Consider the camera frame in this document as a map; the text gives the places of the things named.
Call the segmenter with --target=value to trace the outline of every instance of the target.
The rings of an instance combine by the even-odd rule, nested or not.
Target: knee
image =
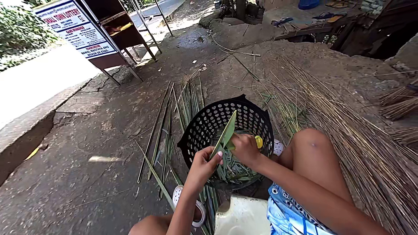
[[[141,221],[136,223],[128,235],[143,235],[143,234],[152,234],[153,229],[158,224],[158,217],[154,215],[147,216]]]
[[[293,138],[295,141],[309,142],[312,145],[330,142],[325,134],[314,128],[306,128],[298,131]]]

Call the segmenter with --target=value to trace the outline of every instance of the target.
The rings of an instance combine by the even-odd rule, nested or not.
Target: thigh
[[[147,216],[136,223],[128,235],[165,235],[172,216]]]
[[[333,145],[322,132],[311,128],[297,132],[279,158],[287,168],[354,204]]]

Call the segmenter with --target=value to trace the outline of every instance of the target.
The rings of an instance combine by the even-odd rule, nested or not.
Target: person
[[[259,152],[252,135],[234,134],[231,141],[235,157],[274,182],[267,211],[272,235],[389,234],[354,206],[332,143],[320,131],[308,128],[297,132],[283,151],[275,141],[275,153],[280,151],[274,158]],[[148,216],[132,227],[130,235],[190,234],[192,222],[204,217],[204,211],[196,206],[199,192],[217,164],[223,164],[222,152],[207,161],[213,149],[210,146],[195,154],[174,214]]]

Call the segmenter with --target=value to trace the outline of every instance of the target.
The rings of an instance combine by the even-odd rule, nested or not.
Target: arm
[[[311,180],[270,160],[257,150],[252,135],[234,135],[233,154],[245,165],[270,178],[299,204],[337,234],[385,234],[372,218]]]
[[[218,163],[223,164],[222,152],[218,152],[209,162],[207,161],[214,148],[210,146],[195,154],[186,183],[168,227],[167,235],[190,234],[197,197],[215,171]]]

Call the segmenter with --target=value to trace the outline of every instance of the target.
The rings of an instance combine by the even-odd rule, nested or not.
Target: black plastic basket
[[[184,161],[190,169],[194,154],[212,143],[212,138],[218,130],[224,129],[237,110],[235,130],[248,130],[253,135],[259,135],[263,139],[261,153],[270,156],[274,148],[273,128],[271,126],[268,111],[263,111],[250,102],[242,94],[238,97],[216,101],[200,110],[192,119],[184,131],[177,147],[181,149]],[[261,177],[257,174],[249,181],[242,184],[227,184],[224,181],[211,177],[207,184],[217,189],[242,189],[254,183]]]

